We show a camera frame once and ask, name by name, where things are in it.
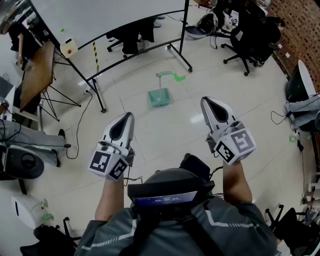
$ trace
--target gray pants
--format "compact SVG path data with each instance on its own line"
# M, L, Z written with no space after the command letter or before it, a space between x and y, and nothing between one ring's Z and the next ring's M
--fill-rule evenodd
M308 113L295 118L293 121L294 128L297 129L300 126L303 126L316 119L317 113L320 110L320 99L318 98L319 96L314 96L304 101L292 102L285 105L285 108L288 112L309 111Z
M8 139L20 129L20 124L16 122L11 122L4 120L0 121L0 140ZM57 156L51 149L56 150L57 152L63 151L65 145L65 139L59 135L46 135L44 131L37 131L29 129L25 126L21 126L20 132L9 139L9 141L4 141L5 145L9 147L10 145L16 145L19 147L26 148L35 152L44 162L57 166ZM37 144L37 145L50 145L48 149L37 148L28 144Z

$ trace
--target backpack strap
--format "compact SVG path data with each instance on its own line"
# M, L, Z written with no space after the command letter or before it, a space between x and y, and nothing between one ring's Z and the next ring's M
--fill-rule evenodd
M198 223L197 218L190 212L183 218L176 218L185 231L192 237L195 243L206 256L224 256L223 252Z
M192 237L205 256L224 256L220 248L207 234L204 228L198 223L197 218L189 211L184 217L175 218L185 231ZM136 256L143 242L149 234L158 226L161 221L161 215L151 214L150 217L145 215L137 223L133 235L133 243L124 248L119 256Z
M136 225L133 235L133 243L122 249L119 256L135 256L138 255L138 250L147 239L149 234L157 227L160 222L160 217L152 215L151 217L143 217Z

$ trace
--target whiteboard stand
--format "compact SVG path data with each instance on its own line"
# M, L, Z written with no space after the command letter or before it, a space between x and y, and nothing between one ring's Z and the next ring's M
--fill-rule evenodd
M35 12L35 14L37 15L37 17L39 18L39 20L44 24L44 27L45 27L45 30L49 33L49 38L50 40L52 41L52 43L54 44L54 46L60 50L60 43L59 41L57 40L57 38L54 36L54 34L50 31L49 27L47 26L47 24L45 23L45 21L42 19L42 17L40 16L39 12L37 11L37 9L35 8L34 4L32 3L31 0L28 0L30 6L32 7L33 11ZM150 48L147 48L147 49L143 49L141 51L139 51L138 53L136 54L133 54L131 56L127 56L125 57L124 59L104 68L103 70L97 72L96 74L90 76L89 78L85 78L85 76L79 71L79 69L73 64L73 62L69 59L69 58L65 58L63 57L63 54L61 55L61 57L63 57L69 64L70 66L72 66L72 68L79 74L79 76L88 84L88 86L90 86L90 88L96 93L97 97L98 97L98 100L99 100L99 103L100 103L100 106L101 106L101 112L102 113L106 113L107 110L106 108L103 106L103 103L101 101L101 98L100 98L100 95L99 95L99 91L97 90L97 86L96 86L96 80L95 78L99 75L101 75L102 73L112 69L113 67L123 63L123 62L126 62L132 58L135 58L141 54L144 54L144 53L147 53L153 49L156 49L156 48L159 48L159 47L162 47L162 46L166 46L168 45L168 49L173 49L179 56L180 58L185 62L185 64L189 67L188 68L188 71L191 73L193 71L193 67L189 64L189 62L183 57L182 55L182 49L183 49L183 44L184 44L184 37L185 37L185 30L186 30L186 25L187 25L187 17L188 17L188 9L189 9L189 0L185 0L185 3L184 3L184 9L183 10L174 10L174 11L169 11L169 12L164 12L164 13L159 13L157 15L153 15L153 16L149 16L149 17L145 17L145 18L142 18L140 19L140 21L143 21L145 19L149 19L149 18L155 18L157 16L160 16L160 15L166 15L166 14L171 14L171 13L178 13L178 12L184 12L184 17L183 17L183 25L182 25L182 33L181 33L181 37L180 38L177 38L177 39L174 39L174 40L171 40L171 41L167 41L167 42L164 42L164 43L161 43L161 44L158 44L156 46L153 46L153 47L150 47ZM78 48L78 50L80 50L81 48L87 46L88 44L92 43L93 41L101 38L101 37L104 37L106 36L106 34L108 33L104 33L92 40L90 40L89 42L83 44L82 46L80 46ZM174 46L173 46L173 43L175 42L178 42L178 41L181 41L180 43L180 48L179 50L177 50Z

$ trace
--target brick wall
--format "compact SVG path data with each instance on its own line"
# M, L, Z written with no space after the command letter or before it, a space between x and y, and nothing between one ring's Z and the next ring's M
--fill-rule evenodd
M320 7L314 0L271 0L268 12L285 21L280 40L283 48L276 55L290 74L302 60L315 91L320 92Z

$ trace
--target whiteboard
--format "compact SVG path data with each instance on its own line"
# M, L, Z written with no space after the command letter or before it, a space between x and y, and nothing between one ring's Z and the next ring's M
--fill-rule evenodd
M185 0L31 0L60 44L78 47L125 24L185 9Z

